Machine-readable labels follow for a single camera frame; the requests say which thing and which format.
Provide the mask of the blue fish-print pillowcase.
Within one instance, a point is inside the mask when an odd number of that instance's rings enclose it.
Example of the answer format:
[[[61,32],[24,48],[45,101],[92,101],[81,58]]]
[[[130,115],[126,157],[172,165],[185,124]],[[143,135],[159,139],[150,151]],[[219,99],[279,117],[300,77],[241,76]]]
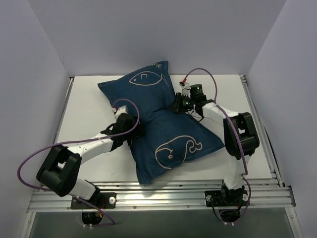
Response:
[[[197,120],[168,109],[175,99],[168,66],[167,61],[159,61],[120,79],[98,83],[112,105],[126,105],[130,114],[140,116],[143,133],[129,147],[142,185],[183,162],[224,147],[221,139]]]

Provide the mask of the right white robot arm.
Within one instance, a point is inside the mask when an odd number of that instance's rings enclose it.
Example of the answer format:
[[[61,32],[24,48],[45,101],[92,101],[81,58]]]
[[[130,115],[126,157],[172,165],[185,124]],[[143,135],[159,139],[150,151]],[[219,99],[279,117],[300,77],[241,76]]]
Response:
[[[169,108],[172,112],[185,114],[194,111],[202,119],[210,119],[223,127],[223,144],[231,159],[223,179],[220,199],[230,205],[238,195],[247,195],[243,191],[243,178],[248,174],[247,163],[260,145],[252,115],[223,108],[215,99],[208,100],[201,84],[190,85],[185,81],[179,84],[182,90],[176,93]]]

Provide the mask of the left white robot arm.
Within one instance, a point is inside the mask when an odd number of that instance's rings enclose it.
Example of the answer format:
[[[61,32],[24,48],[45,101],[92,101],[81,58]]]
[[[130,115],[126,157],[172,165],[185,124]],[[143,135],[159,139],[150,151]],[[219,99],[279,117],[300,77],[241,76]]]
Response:
[[[36,179],[60,197],[79,197],[89,208],[99,204],[98,188],[78,178],[80,166],[103,153],[122,146],[125,141],[142,134],[137,116],[127,113],[116,115],[116,122],[109,125],[95,137],[96,140],[78,143],[74,146],[57,145],[50,149],[36,175]]]

